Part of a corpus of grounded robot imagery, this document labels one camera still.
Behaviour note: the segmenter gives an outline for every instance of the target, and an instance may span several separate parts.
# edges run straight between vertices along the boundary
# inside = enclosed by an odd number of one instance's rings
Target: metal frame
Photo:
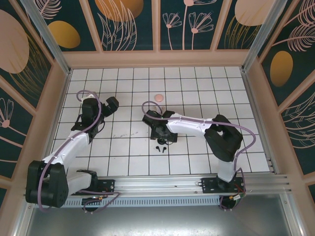
[[[259,29],[258,34],[256,35],[255,40],[253,41],[251,48],[248,52],[247,57],[243,62],[243,70],[247,72],[254,60],[256,59],[261,47],[265,43],[269,34],[271,33],[274,25],[276,24],[278,17],[281,15],[287,0],[276,0],[269,11],[265,22],[262,24]]]

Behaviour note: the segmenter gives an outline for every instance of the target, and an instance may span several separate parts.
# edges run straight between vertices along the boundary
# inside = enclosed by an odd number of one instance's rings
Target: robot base
[[[202,178],[201,187],[203,193],[238,193],[239,190],[244,191],[242,177],[236,177],[231,182],[225,182],[218,176],[213,178]]]

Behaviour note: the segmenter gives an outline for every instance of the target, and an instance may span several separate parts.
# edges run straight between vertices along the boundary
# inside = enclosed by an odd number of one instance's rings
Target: white tile
[[[129,157],[118,156],[109,158],[108,176],[127,176]]]
[[[64,107],[80,107],[81,102],[77,99],[77,95],[75,93],[67,94],[64,102]]]
[[[204,137],[187,137],[189,154],[207,154],[207,144]]]
[[[73,161],[71,162],[67,176],[71,176],[77,172],[77,170],[87,170],[89,165],[89,158],[88,157],[77,157],[74,158]]]
[[[130,176],[147,176],[149,174],[148,156],[131,156],[129,158]]]
[[[214,90],[212,79],[197,79],[199,91]]]
[[[217,105],[201,105],[202,118],[215,118],[219,114]]]
[[[144,116],[141,107],[132,107],[132,114],[131,114],[131,120],[132,121],[142,121],[142,118]]]
[[[149,126],[142,121],[131,122],[132,138],[147,138],[149,136]]]
[[[179,67],[165,67],[165,78],[166,79],[177,79],[180,78]]]
[[[209,174],[210,164],[208,155],[189,155],[190,171],[192,174]]]
[[[188,154],[187,150],[187,138],[186,137],[178,137],[177,143],[173,143],[172,145],[168,146],[169,154],[170,155],[177,155],[177,154]]]
[[[150,79],[164,79],[164,67],[149,68]]]
[[[254,119],[239,119],[240,125],[251,130],[254,134],[258,134],[257,125]],[[249,134],[247,131],[242,131],[243,134]]]
[[[61,146],[61,144],[64,143],[64,141],[65,141],[65,139],[56,139],[54,141],[54,145],[51,148],[51,152],[53,152],[53,151],[56,152],[57,149]]]
[[[184,105],[200,104],[198,92],[197,91],[183,92],[183,101],[184,101]]]
[[[158,142],[156,140],[150,139],[149,140],[149,155],[168,155],[168,150],[165,150],[163,153],[163,146],[158,144]]]
[[[215,91],[218,104],[233,104],[231,91]]]
[[[183,91],[197,91],[196,79],[181,79]]]
[[[81,149],[78,154],[77,157],[89,157],[90,153],[91,153],[91,147],[92,147],[92,143],[90,143],[87,147],[84,147],[83,149]]]
[[[100,92],[116,92],[117,80],[103,80]]]
[[[132,80],[118,80],[117,92],[132,92]]]
[[[252,172],[270,172],[264,153],[248,153]]]
[[[169,175],[168,156],[150,156],[150,175]]]
[[[149,78],[149,69],[148,68],[134,68],[133,70],[133,79],[148,79]]]
[[[131,107],[120,107],[115,112],[114,121],[131,121]]]
[[[98,128],[99,130],[103,127],[103,124],[101,124]],[[112,128],[113,128],[113,122],[105,122],[104,129],[99,132],[96,135],[96,139],[105,139],[105,138],[111,138],[112,137]]]
[[[249,103],[247,93],[245,90],[231,91],[233,96],[233,101],[237,103]]]
[[[200,104],[216,104],[216,95],[214,91],[199,91]]]
[[[228,78],[231,90],[245,90],[242,78]]]
[[[87,80],[102,80],[103,69],[89,69]]]
[[[250,164],[248,162],[247,154],[242,153],[237,158],[236,170],[242,168],[243,172],[251,172]]]
[[[156,99],[155,99],[155,96],[158,95],[158,94],[161,94],[163,96],[163,100],[161,102],[157,102]],[[158,103],[160,106],[165,105],[165,103],[167,101],[165,99],[165,92],[150,92],[149,93],[149,100]]]
[[[210,161],[210,170],[211,173],[218,173],[219,171],[219,159],[214,156],[213,154],[209,154],[209,161]]]
[[[130,156],[148,156],[149,155],[149,139],[134,138],[130,139]]]
[[[114,122],[112,138],[129,138],[130,122]]]
[[[235,104],[238,118],[254,118],[250,104]]]
[[[66,139],[70,132],[71,128],[74,126],[73,123],[60,123],[58,126],[57,136],[56,139]]]
[[[166,100],[168,105],[183,104],[182,92],[166,92]]]
[[[195,67],[197,78],[211,78],[209,67]]]
[[[239,67],[229,66],[225,67],[225,70],[228,77],[242,77]]]
[[[84,89],[85,81],[71,81],[67,93],[77,93]]]
[[[212,78],[215,90],[230,90],[227,78]]]
[[[167,110],[173,111],[173,112],[178,113],[180,115],[184,115],[183,105],[167,105]]]
[[[121,109],[122,106],[131,106],[131,98],[132,93],[131,92],[118,92],[116,94],[116,99],[119,101],[119,109]]]
[[[107,176],[109,157],[91,157],[89,170],[96,171],[98,177]]]
[[[118,71],[119,80],[132,80],[133,79],[133,68],[120,68]]]
[[[219,107],[219,114],[225,116],[227,119],[236,119],[236,111],[234,104],[220,104]]]
[[[109,156],[110,139],[94,139],[91,156]]]
[[[194,67],[180,67],[181,78],[196,78]]]
[[[186,117],[202,118],[200,105],[184,105]]]
[[[132,93],[132,105],[141,106],[144,102],[149,100],[148,92],[133,92]]]
[[[112,139],[110,156],[129,156],[130,139]]]
[[[165,80],[166,91],[182,91],[180,79],[167,79]]]
[[[248,146],[253,141],[252,135],[243,135],[245,146]],[[246,150],[247,153],[249,152],[264,152],[264,148],[262,147],[262,143],[260,140],[259,135],[256,135],[256,142],[253,146]]]
[[[86,80],[87,74],[88,74],[87,69],[73,70],[72,76],[71,76],[71,81]]]
[[[210,67],[212,78],[226,78],[224,67]]]
[[[118,69],[104,69],[102,80],[117,80]]]
[[[63,108],[60,122],[71,122],[75,123],[78,118],[80,108]]]
[[[84,90],[89,90],[92,92],[99,93],[101,80],[96,81],[86,81]]]
[[[148,92],[149,91],[149,80],[134,80],[133,81],[133,92]]]
[[[170,174],[190,174],[188,155],[169,156]]]
[[[149,85],[150,85],[150,92],[165,91],[164,79],[150,80]]]

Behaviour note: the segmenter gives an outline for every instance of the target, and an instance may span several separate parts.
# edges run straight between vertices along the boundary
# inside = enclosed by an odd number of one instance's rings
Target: leaf drawing
[[[315,92],[303,103],[288,107],[283,120],[295,148],[315,146]]]
[[[62,6],[60,0],[34,0],[40,15],[47,20],[52,20]]]
[[[274,43],[272,46],[287,42],[291,51],[306,52],[315,43],[315,25],[299,25],[294,28],[288,39]]]
[[[125,51],[134,50],[137,42],[137,27],[132,12],[121,4],[121,10],[113,0],[108,4],[100,0],[102,12],[107,17],[98,14],[102,26],[103,34],[101,43],[106,51]]]

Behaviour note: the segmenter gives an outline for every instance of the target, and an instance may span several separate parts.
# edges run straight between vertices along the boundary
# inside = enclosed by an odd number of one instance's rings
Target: purple cable
[[[71,142],[74,138],[76,138],[77,136],[79,136],[80,134],[88,131],[90,128],[92,128],[98,121],[98,119],[100,118],[100,115],[101,115],[101,112],[102,112],[102,109],[101,109],[101,102],[97,96],[97,94],[95,92],[91,92],[91,91],[88,91],[88,90],[81,90],[81,91],[78,91],[77,92],[77,99],[81,102],[82,100],[79,98],[79,94],[80,93],[84,93],[84,92],[87,92],[89,94],[92,94],[95,99],[98,101],[98,114],[97,114],[97,117],[95,119],[95,121],[89,126],[87,127],[86,129],[76,133],[75,135],[73,135],[72,137],[70,137],[69,139],[66,140],[66,142],[64,144],[62,144],[60,146],[60,148],[56,151],[55,155],[48,161],[48,163],[46,164],[46,166],[44,167],[43,169],[43,172],[41,173],[41,176],[40,176],[40,179],[39,179],[39,184],[38,184],[38,191],[37,191],[37,204],[38,204],[38,207],[39,209],[42,211],[42,212],[47,212],[46,209],[43,208],[43,205],[41,203],[41,188],[42,188],[42,185],[43,185],[43,181],[44,181],[44,177],[45,177],[45,174],[47,172],[47,169],[48,167],[50,166],[50,164],[53,162],[53,160],[58,156],[58,154],[62,151],[62,149],[69,143]]]
[[[181,117],[181,118],[178,118],[178,117],[170,117],[170,118],[157,118],[157,117],[153,117],[151,115],[148,115],[145,111],[144,111],[144,105],[147,104],[147,103],[153,103],[155,105],[157,105],[157,107],[159,108],[159,110],[162,112],[162,109],[161,107],[159,106],[158,103],[156,102],[153,102],[153,101],[146,101],[142,104],[141,106],[141,109],[142,109],[142,112],[144,113],[144,115],[146,115],[147,117],[151,118],[151,119],[156,119],[156,120],[186,120],[186,121],[192,121],[192,122],[196,122],[196,123],[200,123],[200,124],[218,124],[218,125],[226,125],[226,126],[232,126],[232,127],[235,127],[235,128],[239,128],[239,129],[243,129],[247,132],[249,132],[252,136],[253,136],[253,141],[248,145],[246,146],[245,148],[243,148],[242,150],[238,151],[235,155],[235,161],[234,161],[234,171],[236,171],[236,162],[237,162],[237,159],[239,157],[239,155],[244,152],[245,150],[249,149],[251,146],[254,145],[254,143],[256,142],[256,135],[249,129],[243,127],[243,126],[240,126],[240,125],[237,125],[237,124],[231,124],[231,123],[225,123],[225,122],[217,122],[217,121],[204,121],[204,122],[200,122],[200,120],[197,120],[197,119],[193,119],[193,118],[187,118],[187,117]]]

